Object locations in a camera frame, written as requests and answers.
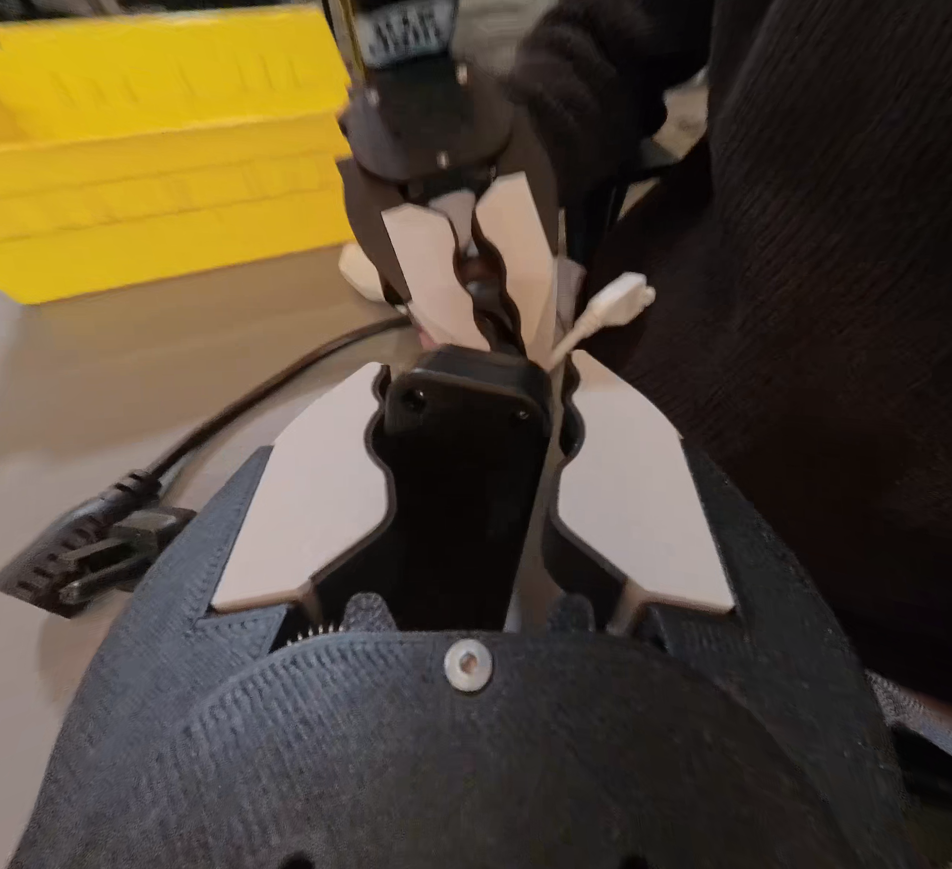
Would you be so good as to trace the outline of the grey desk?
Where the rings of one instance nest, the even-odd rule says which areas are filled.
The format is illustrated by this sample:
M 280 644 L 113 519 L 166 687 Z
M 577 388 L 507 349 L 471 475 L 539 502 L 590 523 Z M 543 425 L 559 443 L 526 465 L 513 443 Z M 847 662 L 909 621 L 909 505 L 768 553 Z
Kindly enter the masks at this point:
M 2 567 L 67 509 L 144 469 L 304 353 L 390 309 L 363 300 L 339 248 L 26 307 L 2 300 Z M 354 344 L 249 411 L 173 473 L 201 508 L 256 447 L 367 361 L 403 367 L 412 328 Z M 75 686 L 124 601 L 63 620 L 2 595 L 2 768 L 41 773 Z

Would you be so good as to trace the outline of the yellow plastic bin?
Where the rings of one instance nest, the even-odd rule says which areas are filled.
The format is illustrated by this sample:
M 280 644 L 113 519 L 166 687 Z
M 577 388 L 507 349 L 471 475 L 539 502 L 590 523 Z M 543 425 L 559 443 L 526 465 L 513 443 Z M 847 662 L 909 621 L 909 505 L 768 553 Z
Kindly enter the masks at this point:
M 4 23 L 1 288 L 46 304 L 353 240 L 314 4 Z

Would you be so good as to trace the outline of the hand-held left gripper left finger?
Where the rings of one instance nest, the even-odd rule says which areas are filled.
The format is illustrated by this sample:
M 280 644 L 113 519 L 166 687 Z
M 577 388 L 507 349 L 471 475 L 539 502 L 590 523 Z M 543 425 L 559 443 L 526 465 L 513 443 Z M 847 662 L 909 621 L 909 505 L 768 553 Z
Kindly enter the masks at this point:
M 303 601 L 385 524 L 390 476 L 370 433 L 388 380 L 388 366 L 368 363 L 278 435 L 211 597 L 214 612 Z

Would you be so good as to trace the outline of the person's torso in black sweater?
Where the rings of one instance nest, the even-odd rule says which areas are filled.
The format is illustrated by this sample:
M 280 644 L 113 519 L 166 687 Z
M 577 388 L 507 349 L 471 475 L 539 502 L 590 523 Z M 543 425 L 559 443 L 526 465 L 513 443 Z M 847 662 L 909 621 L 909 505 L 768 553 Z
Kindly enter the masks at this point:
M 950 701 L 951 0 L 594 0 L 630 90 L 708 69 L 706 138 L 604 246 L 596 342 L 814 577 L 864 663 Z

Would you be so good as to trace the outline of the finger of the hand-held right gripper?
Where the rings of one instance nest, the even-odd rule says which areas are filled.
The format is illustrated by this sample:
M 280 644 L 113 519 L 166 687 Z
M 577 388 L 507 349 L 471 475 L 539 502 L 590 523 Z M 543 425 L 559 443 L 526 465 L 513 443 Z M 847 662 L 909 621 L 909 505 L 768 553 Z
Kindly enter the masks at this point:
M 457 274 L 457 241 L 443 213 L 412 204 L 386 209 L 382 221 L 410 298 L 408 311 L 435 344 L 483 352 L 490 344 L 477 326 L 473 300 Z
M 481 244 L 499 269 L 502 301 L 522 349 L 547 362 L 556 328 L 556 263 L 527 173 L 497 177 L 475 205 Z

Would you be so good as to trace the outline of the person's right forearm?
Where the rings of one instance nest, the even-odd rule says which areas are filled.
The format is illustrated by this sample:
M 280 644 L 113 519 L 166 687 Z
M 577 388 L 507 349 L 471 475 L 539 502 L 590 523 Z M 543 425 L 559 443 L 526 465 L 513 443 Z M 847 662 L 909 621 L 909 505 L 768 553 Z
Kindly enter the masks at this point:
M 715 0 L 557 0 L 507 79 L 553 169 L 559 206 L 635 160 L 665 120 L 664 94 L 708 61 Z

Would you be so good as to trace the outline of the black power adapter block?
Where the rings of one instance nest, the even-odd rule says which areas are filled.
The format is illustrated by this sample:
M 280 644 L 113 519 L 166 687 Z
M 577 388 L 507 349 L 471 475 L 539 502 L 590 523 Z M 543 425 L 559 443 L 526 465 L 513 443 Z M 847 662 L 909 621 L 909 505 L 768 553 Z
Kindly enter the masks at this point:
M 552 434 L 547 373 L 444 345 L 393 380 L 379 444 L 400 556 L 402 630 L 502 630 Z

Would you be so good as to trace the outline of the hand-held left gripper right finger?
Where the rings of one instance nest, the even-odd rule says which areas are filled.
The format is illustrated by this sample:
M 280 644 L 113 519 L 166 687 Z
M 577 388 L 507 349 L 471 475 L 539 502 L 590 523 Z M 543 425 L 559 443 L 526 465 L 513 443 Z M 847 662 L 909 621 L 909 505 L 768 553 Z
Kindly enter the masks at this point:
M 555 523 L 620 581 L 608 613 L 650 604 L 731 613 L 735 597 L 675 426 L 589 353 L 570 364 L 581 441 L 559 476 Z

